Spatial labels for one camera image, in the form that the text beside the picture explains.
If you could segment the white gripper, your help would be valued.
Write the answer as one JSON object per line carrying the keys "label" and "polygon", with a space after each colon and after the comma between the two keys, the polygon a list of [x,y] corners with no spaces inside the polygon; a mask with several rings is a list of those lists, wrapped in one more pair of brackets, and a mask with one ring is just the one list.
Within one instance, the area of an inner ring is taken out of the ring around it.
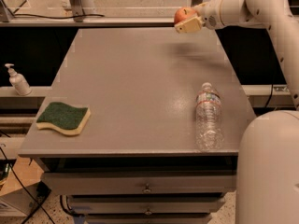
{"label": "white gripper", "polygon": [[175,29],[180,34],[195,33],[206,28],[217,30],[224,27],[221,20],[221,3],[222,0],[210,0],[205,3],[192,6],[194,9],[199,8],[199,16],[192,16],[175,25]]}

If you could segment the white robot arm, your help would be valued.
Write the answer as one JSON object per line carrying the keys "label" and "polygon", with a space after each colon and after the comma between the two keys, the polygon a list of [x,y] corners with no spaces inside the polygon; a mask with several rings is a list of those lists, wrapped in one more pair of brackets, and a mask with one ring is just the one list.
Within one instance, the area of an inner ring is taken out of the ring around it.
{"label": "white robot arm", "polygon": [[[239,26],[267,34],[272,58],[249,70],[260,84],[282,84],[299,106],[299,22],[289,0],[210,0],[179,8],[176,30],[193,33]],[[235,224],[299,224],[299,111],[254,119],[239,146]]]}

